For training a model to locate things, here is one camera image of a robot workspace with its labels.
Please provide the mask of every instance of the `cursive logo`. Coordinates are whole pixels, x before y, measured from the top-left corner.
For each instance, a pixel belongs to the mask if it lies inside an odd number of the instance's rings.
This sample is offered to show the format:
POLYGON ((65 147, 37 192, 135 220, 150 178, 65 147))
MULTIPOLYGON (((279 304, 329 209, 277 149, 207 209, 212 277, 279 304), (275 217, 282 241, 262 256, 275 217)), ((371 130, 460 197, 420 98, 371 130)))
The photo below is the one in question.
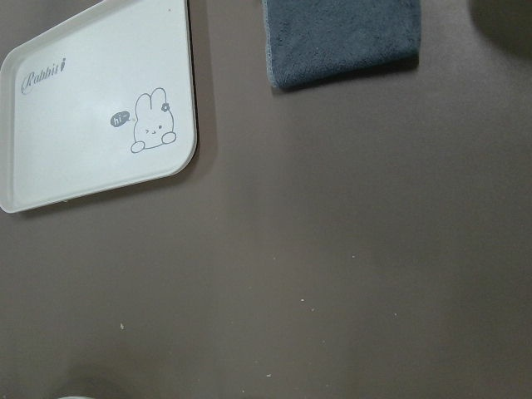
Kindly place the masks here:
POLYGON ((45 81, 49 77, 58 75, 59 73, 63 72, 65 69, 65 65, 67 64, 67 59, 63 58, 61 62, 57 64, 53 64, 53 66, 48 66, 47 69, 41 69, 41 73, 38 72, 30 72, 26 75, 24 80, 22 81, 22 87, 21 92, 25 96, 27 94, 30 94, 33 90, 33 87, 36 86, 41 81, 45 81))

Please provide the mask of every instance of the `tray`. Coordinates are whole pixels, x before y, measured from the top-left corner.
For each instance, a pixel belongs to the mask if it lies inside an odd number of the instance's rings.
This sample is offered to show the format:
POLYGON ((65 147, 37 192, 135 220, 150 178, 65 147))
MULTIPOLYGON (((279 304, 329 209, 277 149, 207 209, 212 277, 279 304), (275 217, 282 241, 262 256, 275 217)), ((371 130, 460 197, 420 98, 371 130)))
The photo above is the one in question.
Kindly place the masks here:
POLYGON ((98 3, 0 70, 8 213, 173 175, 196 146, 186 0, 98 3))

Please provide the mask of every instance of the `rabbit ear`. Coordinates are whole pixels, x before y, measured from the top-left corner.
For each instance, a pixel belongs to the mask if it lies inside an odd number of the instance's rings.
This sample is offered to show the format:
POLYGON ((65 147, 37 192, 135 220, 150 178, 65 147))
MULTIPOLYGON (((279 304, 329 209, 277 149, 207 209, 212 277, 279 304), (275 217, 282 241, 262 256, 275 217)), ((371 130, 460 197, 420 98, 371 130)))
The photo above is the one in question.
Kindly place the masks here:
POLYGON ((151 110, 151 98, 148 93, 144 93, 136 101, 135 111, 137 119, 144 115, 148 115, 151 110))
POLYGON ((166 91, 159 87, 151 93, 151 105, 154 110, 160 110, 163 104, 166 103, 166 91))

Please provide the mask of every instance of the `plastic tray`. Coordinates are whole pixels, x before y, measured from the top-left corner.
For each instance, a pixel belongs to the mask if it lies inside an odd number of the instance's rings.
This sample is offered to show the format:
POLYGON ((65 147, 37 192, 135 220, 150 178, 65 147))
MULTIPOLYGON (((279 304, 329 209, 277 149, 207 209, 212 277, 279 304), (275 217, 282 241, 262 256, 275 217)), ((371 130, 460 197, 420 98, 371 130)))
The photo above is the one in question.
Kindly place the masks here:
POLYGON ((98 3, 2 64, 6 212, 173 175, 195 146, 186 0, 98 3))

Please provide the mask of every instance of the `gray-blue cloth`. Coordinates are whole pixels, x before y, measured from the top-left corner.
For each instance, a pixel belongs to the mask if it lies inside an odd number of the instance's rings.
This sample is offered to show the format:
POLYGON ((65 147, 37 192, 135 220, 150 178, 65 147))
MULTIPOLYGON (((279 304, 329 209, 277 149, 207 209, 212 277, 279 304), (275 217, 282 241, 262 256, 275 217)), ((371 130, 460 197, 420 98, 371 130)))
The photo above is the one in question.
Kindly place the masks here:
POLYGON ((301 86, 419 54, 419 0, 263 0, 268 78, 301 86))

